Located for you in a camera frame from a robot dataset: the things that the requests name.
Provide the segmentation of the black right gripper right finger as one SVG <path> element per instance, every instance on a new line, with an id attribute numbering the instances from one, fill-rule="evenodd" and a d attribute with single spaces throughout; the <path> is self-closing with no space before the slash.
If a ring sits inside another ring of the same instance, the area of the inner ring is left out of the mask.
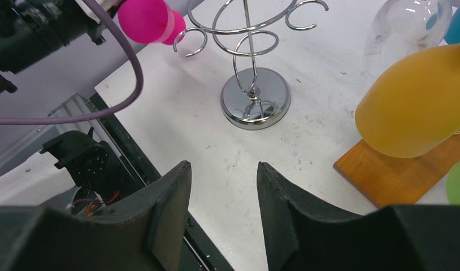
<path id="1" fill-rule="evenodd" d="M 258 164 L 269 270 L 460 270 L 460 206 L 390 205 L 361 216 Z"/>

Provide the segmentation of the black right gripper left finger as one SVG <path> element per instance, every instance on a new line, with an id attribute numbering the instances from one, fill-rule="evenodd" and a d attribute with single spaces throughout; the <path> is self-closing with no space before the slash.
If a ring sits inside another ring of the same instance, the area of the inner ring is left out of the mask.
<path id="1" fill-rule="evenodd" d="M 0 207 L 0 270 L 178 270 L 191 184 L 182 161 L 92 216 Z"/>

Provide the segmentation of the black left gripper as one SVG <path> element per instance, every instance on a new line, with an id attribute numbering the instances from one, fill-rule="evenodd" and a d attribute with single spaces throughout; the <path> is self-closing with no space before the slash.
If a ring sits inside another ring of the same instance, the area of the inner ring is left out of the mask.
<path id="1" fill-rule="evenodd" d="M 0 1 L 0 93 L 17 91 L 3 72 L 19 73 L 83 34 L 101 45 L 104 28 L 76 1 Z"/>

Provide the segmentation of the gold wire glass rack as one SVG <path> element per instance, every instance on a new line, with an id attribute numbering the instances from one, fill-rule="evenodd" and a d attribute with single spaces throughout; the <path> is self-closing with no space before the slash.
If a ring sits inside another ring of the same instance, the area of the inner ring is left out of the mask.
<path id="1" fill-rule="evenodd" d="M 383 155 L 361 140 L 334 169 L 375 207 L 414 204 L 460 161 L 460 130 L 430 152 L 411 159 Z"/>

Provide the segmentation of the green plastic wine glass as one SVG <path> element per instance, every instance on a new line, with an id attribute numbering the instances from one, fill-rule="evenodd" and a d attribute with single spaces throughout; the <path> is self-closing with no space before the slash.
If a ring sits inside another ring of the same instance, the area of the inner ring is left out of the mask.
<path id="1" fill-rule="evenodd" d="M 446 196 L 452 205 L 460 205 L 460 161 L 448 173 L 446 179 Z"/>

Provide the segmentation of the pink plastic wine glass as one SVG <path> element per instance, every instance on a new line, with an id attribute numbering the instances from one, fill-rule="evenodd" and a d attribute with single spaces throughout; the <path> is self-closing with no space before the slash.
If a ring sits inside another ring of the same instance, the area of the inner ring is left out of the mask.
<path id="1" fill-rule="evenodd" d="M 142 44 L 172 45 L 186 29 L 184 18 L 161 0 L 128 0 L 117 13 L 124 34 Z"/>

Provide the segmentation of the yellow wine glass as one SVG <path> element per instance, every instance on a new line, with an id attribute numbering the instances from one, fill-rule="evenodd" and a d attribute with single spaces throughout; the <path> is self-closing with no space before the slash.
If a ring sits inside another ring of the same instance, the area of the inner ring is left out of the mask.
<path id="1" fill-rule="evenodd" d="M 355 110 L 362 139 L 395 158 L 428 153 L 460 130 L 460 43 L 426 49 L 388 68 Z"/>

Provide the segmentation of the silver wire glass rack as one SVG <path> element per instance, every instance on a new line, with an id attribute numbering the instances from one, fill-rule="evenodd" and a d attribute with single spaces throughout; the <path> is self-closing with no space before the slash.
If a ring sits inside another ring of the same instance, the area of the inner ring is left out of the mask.
<path id="1" fill-rule="evenodd" d="M 191 58 L 201 53 L 209 38 L 232 57 L 234 75 L 224 84 L 220 92 L 220 106 L 225 118 L 243 130 L 262 130 L 278 123 L 288 112 L 291 104 L 290 87 L 287 80 L 278 72 L 260 67 L 256 58 L 274 51 L 280 42 L 279 36 L 267 30 L 270 25 L 283 20 L 286 26 L 298 32 L 316 28 L 316 24 L 298 27 L 289 20 L 291 14 L 310 1 L 290 1 L 281 12 L 268 20 L 252 24 L 249 2 L 243 1 L 245 27 L 219 29 L 219 19 L 232 1 L 225 1 L 216 12 L 210 27 L 201 24 L 193 15 L 192 1 L 187 2 L 187 16 L 192 23 L 175 38 L 172 47 L 177 51 L 177 42 L 189 32 L 203 35 L 202 45 L 194 52 L 186 54 Z"/>

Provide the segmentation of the clear small wine glass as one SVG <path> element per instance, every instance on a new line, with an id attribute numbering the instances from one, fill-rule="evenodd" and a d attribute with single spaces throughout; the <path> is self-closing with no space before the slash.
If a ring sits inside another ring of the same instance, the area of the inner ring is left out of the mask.
<path id="1" fill-rule="evenodd" d="M 438 46 L 452 16 L 451 1 L 386 1 L 376 13 L 366 38 L 366 72 L 378 78 L 404 57 Z"/>

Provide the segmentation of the blue plastic wine glass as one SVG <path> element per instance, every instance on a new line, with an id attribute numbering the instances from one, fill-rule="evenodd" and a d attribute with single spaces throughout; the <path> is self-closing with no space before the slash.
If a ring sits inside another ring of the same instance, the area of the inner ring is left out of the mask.
<path id="1" fill-rule="evenodd" d="M 458 5 L 454 4 L 457 8 L 452 16 L 449 28 L 444 37 L 445 42 L 448 45 L 460 43 L 460 2 Z"/>

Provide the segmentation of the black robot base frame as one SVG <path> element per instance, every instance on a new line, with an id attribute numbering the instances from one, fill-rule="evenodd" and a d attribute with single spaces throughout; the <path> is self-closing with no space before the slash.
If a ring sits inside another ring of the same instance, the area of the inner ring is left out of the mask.
<path id="1" fill-rule="evenodd" d="M 94 140 L 107 142 L 107 150 L 114 153 L 113 160 L 120 166 L 121 172 L 120 191 L 129 195 L 161 177 L 121 122 L 115 116 L 110 116 L 101 121 L 34 127 L 0 156 L 0 180 L 4 174 L 39 152 L 49 140 L 72 130 L 87 133 L 90 128 L 94 128 Z M 179 269 L 232 270 L 227 259 L 190 213 L 186 216 Z"/>

